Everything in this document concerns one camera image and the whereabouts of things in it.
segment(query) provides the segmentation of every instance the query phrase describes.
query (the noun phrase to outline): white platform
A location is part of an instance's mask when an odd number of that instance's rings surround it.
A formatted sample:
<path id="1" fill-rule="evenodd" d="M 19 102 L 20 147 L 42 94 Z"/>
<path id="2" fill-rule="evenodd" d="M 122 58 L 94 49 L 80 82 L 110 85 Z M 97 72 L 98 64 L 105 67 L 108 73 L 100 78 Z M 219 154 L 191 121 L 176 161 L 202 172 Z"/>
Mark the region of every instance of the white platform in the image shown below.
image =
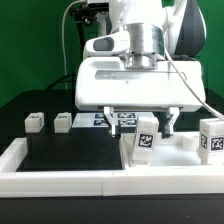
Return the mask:
<path id="1" fill-rule="evenodd" d="M 224 193 L 224 166 L 201 166 L 181 148 L 183 134 L 156 146 L 152 166 L 130 167 L 121 151 L 121 171 L 15 172 L 27 153 L 26 139 L 16 139 L 0 157 L 0 197 Z"/>

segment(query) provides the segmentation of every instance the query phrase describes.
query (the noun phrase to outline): white foam block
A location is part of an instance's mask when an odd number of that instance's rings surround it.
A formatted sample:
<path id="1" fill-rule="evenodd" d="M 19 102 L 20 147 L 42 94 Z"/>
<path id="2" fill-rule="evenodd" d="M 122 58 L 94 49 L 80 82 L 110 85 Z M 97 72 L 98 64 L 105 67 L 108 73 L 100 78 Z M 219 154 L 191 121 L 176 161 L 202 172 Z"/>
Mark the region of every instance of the white foam block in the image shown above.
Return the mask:
<path id="1" fill-rule="evenodd" d="M 158 132 L 159 122 L 156 117 L 138 117 L 132 160 L 150 162 Z"/>
<path id="2" fill-rule="evenodd" d="M 203 119 L 200 121 L 200 150 L 202 164 L 224 163 L 224 121 Z"/>
<path id="3" fill-rule="evenodd" d="M 59 113 L 54 120 L 55 133 L 68 133 L 72 126 L 71 113 Z"/>
<path id="4" fill-rule="evenodd" d="M 25 119 L 25 131 L 26 133 L 39 133 L 44 126 L 44 114 L 31 113 Z"/>
<path id="5" fill-rule="evenodd" d="M 183 149 L 196 152 L 199 149 L 199 133 L 185 134 L 183 137 Z"/>

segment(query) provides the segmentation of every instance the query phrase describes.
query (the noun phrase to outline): green backdrop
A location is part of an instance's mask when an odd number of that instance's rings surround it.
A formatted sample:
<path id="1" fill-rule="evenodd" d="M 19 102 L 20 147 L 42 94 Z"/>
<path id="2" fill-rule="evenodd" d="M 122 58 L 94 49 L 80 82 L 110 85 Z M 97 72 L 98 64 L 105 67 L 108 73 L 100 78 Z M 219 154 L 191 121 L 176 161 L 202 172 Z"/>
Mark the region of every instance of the green backdrop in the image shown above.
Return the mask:
<path id="1" fill-rule="evenodd" d="M 20 92 L 44 89 L 64 74 L 61 20 L 71 0 L 7 0 L 0 5 L 0 106 Z M 164 0 L 165 5 L 172 0 Z M 204 84 L 224 97 L 224 1 L 198 0 L 208 37 L 197 56 L 204 70 Z M 85 31 L 87 39 L 95 29 Z M 73 18 L 66 20 L 69 73 L 80 64 L 80 48 Z"/>

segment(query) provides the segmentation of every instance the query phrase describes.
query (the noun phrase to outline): metal cylinder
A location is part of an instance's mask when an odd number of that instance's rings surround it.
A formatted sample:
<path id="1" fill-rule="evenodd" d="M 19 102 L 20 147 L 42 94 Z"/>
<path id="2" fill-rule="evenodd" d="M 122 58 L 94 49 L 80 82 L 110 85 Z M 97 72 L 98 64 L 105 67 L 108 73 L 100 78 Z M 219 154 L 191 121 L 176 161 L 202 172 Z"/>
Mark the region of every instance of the metal cylinder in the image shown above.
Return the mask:
<path id="1" fill-rule="evenodd" d="M 164 60 L 163 31 L 154 25 L 135 23 L 120 27 L 130 34 L 130 49 L 126 52 L 125 68 L 157 69 L 157 60 Z"/>

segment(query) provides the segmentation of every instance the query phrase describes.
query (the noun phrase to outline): white robot body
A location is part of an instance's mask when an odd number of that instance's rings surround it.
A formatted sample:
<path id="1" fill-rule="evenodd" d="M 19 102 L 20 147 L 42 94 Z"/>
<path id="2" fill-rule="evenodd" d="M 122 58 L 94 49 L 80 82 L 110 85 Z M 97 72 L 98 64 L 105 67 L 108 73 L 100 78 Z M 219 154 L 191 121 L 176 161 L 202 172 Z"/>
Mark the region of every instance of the white robot body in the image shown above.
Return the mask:
<path id="1" fill-rule="evenodd" d="M 199 62 L 177 62 L 193 90 L 205 100 Z M 104 106 L 123 111 L 196 111 L 201 104 L 183 84 L 169 62 L 161 61 L 155 71 L 127 70 L 117 57 L 91 57 L 79 70 L 76 106 L 80 110 L 102 110 Z"/>

